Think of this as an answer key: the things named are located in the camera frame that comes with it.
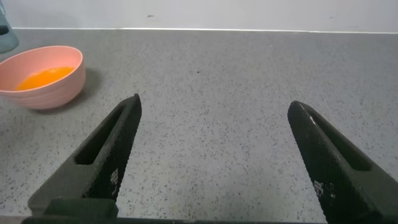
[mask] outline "gray countertop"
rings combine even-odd
[[[121,217],[324,222],[287,121],[302,101],[398,179],[398,35],[17,30],[21,45],[71,45],[87,83],[63,108],[0,99],[0,215],[27,200],[119,101],[142,118]]]

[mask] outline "bowl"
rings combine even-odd
[[[75,69],[53,83],[15,91],[18,84],[30,75],[55,67]],[[68,103],[79,94],[85,80],[83,54],[69,46],[40,47],[0,63],[0,95],[31,109],[50,109]]]

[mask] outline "white wall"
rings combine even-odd
[[[397,0],[3,0],[14,27],[398,32]]]

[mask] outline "egg yolk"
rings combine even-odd
[[[72,67],[57,67],[35,73],[22,81],[16,90],[30,90],[53,83],[71,73],[73,69]]]

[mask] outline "granite countertop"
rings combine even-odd
[[[119,101],[142,118],[120,217],[325,222],[287,121],[302,101],[398,179],[398,35],[17,30],[1,60],[45,45],[85,56],[63,108],[0,99],[0,215],[27,200]]]

